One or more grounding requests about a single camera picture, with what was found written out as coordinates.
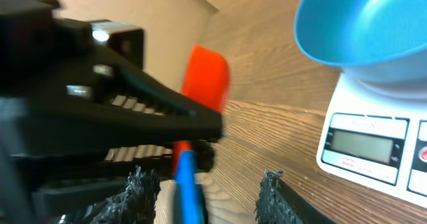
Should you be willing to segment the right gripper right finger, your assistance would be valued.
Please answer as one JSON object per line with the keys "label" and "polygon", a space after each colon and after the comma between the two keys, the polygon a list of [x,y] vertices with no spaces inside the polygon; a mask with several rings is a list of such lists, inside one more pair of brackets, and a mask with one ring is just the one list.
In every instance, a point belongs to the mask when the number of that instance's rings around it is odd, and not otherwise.
{"label": "right gripper right finger", "polygon": [[265,169],[256,200],[256,221],[261,224],[333,224],[284,180],[283,171]]}

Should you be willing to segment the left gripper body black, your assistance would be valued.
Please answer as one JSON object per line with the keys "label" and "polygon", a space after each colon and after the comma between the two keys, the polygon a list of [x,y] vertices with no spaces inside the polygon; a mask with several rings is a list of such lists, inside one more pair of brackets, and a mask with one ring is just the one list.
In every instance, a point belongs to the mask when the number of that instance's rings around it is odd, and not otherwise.
{"label": "left gripper body black", "polygon": [[1,0],[1,222],[87,217],[121,193],[105,161],[129,132],[146,74],[93,40],[90,23],[58,19],[58,0]]}

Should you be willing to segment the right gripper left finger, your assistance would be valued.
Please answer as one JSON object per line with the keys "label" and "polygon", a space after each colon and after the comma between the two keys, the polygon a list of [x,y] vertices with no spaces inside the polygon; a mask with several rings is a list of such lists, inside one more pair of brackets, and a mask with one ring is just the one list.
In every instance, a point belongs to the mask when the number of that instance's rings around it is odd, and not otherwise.
{"label": "right gripper left finger", "polygon": [[146,224],[155,221],[155,205],[161,191],[155,170],[140,166],[130,173],[123,189],[104,201],[74,213],[64,214],[57,223]]}

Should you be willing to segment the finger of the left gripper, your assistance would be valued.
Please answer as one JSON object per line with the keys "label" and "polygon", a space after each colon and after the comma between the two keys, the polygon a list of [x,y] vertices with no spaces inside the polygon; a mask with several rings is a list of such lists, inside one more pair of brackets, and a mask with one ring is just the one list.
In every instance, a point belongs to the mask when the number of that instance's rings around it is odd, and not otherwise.
{"label": "finger of the left gripper", "polygon": [[222,114],[182,95],[137,69],[113,67],[111,76],[99,78],[99,95],[127,95],[144,105],[134,111],[104,107],[101,123],[118,136],[142,138],[144,143],[203,140],[222,137]]}
{"label": "finger of the left gripper", "polygon": [[[195,172],[208,173],[214,167],[216,153],[210,143],[196,141],[192,145],[195,159]],[[172,145],[139,145],[110,149],[103,165],[112,176],[127,176],[135,171],[136,166],[141,171],[154,170],[161,179],[173,179],[175,160]]]}

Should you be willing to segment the red scoop blue handle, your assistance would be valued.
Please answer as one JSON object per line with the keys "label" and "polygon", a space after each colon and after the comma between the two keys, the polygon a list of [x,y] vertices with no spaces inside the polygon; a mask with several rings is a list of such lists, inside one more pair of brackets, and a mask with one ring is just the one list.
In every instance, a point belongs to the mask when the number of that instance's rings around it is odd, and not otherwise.
{"label": "red scoop blue handle", "polygon": [[[228,62],[219,53],[195,44],[187,64],[181,94],[223,112],[230,90]],[[196,154],[192,144],[173,144],[173,222],[208,223],[203,186],[195,180]]]}

